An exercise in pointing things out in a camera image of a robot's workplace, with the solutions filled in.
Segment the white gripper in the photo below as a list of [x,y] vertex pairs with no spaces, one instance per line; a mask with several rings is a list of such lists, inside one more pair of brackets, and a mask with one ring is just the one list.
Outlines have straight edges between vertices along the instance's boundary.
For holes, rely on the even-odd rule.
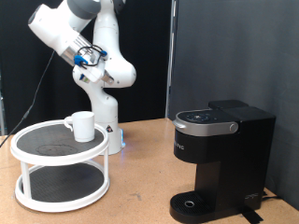
[[114,78],[105,71],[105,62],[99,60],[95,63],[92,63],[83,57],[74,58],[74,70],[79,73],[79,76],[85,76],[89,81],[96,83],[100,79],[105,81],[108,85],[114,83]]

